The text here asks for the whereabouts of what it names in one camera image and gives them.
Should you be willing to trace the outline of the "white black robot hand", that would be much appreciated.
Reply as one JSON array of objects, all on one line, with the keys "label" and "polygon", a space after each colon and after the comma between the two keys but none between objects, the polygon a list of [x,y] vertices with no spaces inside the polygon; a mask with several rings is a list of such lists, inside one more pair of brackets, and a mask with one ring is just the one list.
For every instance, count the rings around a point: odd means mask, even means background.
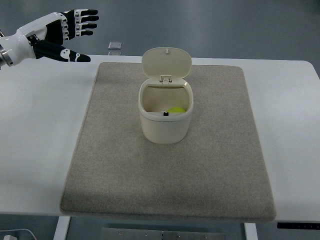
[{"label": "white black robot hand", "polygon": [[53,12],[40,17],[16,30],[10,36],[0,35],[0,65],[15,66],[25,59],[46,57],[60,62],[88,63],[88,55],[77,53],[62,46],[66,40],[92,36],[97,24],[85,23],[99,20],[96,9],[72,9]]}]

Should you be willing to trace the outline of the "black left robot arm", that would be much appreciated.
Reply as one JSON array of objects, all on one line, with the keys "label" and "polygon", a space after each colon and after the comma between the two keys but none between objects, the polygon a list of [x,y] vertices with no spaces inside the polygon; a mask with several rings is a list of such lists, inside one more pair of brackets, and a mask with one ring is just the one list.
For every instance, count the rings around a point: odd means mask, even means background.
[{"label": "black left robot arm", "polygon": [[10,36],[0,35],[0,65],[16,66],[26,59],[48,58],[59,62],[91,61],[63,46],[64,42],[93,35],[99,20],[96,9],[73,9],[53,12],[16,30]]}]

